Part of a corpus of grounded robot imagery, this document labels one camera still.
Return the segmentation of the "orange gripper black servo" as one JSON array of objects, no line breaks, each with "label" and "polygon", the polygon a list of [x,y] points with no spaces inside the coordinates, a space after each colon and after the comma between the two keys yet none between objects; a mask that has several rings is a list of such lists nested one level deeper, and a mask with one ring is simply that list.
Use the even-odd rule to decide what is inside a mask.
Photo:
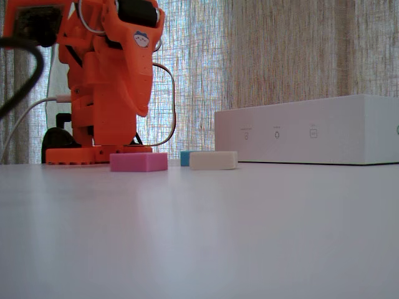
[{"label": "orange gripper black servo", "polygon": [[165,13],[156,1],[104,1],[102,25],[108,36],[127,33],[123,44],[130,83],[129,95],[139,116],[147,116],[153,80],[152,43],[145,33],[161,35]]}]

